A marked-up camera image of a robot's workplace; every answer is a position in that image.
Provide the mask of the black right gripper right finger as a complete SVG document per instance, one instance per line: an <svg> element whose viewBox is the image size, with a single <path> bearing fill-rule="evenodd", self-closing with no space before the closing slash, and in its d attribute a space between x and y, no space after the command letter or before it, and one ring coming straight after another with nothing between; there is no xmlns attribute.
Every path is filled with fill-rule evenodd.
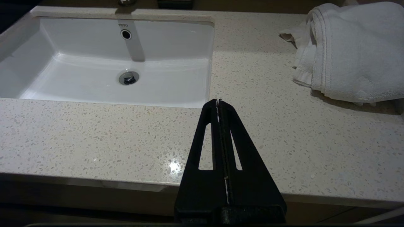
<svg viewBox="0 0 404 227"><path fill-rule="evenodd" d="M219 100L218 118L228 202L236 206L287 208L235 108Z"/></svg>

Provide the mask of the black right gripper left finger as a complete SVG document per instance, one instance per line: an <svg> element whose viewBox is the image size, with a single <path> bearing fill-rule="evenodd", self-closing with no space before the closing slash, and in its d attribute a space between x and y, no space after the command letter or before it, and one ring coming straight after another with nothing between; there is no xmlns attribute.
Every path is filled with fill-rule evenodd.
<svg viewBox="0 0 404 227"><path fill-rule="evenodd" d="M212 170L199 169L206 126L211 126ZM228 204L218 101L212 99L202 108L184 169L176 208L218 208Z"/></svg>

